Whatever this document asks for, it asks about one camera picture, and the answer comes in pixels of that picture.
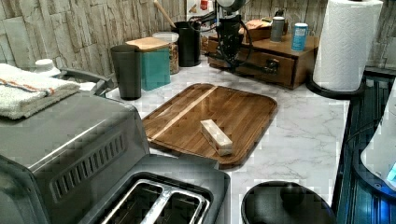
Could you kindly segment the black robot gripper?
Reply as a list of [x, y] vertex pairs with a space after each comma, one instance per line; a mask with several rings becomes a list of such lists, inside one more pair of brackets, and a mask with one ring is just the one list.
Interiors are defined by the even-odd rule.
[[235, 15], [231, 18], [219, 20], [216, 28], [219, 39], [219, 52], [226, 61], [235, 61], [241, 45], [241, 16]]

